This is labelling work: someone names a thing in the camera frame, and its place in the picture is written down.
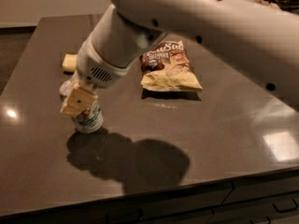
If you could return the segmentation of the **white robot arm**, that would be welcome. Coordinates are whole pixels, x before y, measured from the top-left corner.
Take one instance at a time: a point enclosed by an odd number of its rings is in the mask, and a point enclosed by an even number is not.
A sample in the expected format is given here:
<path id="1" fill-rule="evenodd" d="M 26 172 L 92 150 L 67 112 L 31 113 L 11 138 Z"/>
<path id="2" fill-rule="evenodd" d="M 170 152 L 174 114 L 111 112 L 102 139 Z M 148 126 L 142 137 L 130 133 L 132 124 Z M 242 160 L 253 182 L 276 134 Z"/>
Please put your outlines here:
<path id="1" fill-rule="evenodd" d="M 246 0 L 111 0 L 78 52 L 75 77 L 85 90 L 107 88 L 169 33 L 299 106 L 299 16 Z"/>

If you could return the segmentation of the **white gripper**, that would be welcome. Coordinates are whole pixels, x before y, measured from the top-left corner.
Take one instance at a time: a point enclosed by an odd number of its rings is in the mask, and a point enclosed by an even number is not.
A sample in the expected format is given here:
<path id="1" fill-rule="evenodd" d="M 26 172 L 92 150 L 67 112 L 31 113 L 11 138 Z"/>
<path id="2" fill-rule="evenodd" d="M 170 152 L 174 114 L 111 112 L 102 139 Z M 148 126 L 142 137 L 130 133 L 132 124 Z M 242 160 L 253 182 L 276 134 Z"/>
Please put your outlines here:
<path id="1" fill-rule="evenodd" d="M 108 88 L 127 75 L 130 67 L 117 67 L 106 62 L 95 50 L 88 37 L 78 51 L 76 73 L 82 87 Z M 92 91 L 83 89 L 74 79 L 65 81 L 59 93 L 66 97 L 60 112 L 71 118 L 87 110 L 98 98 Z"/>

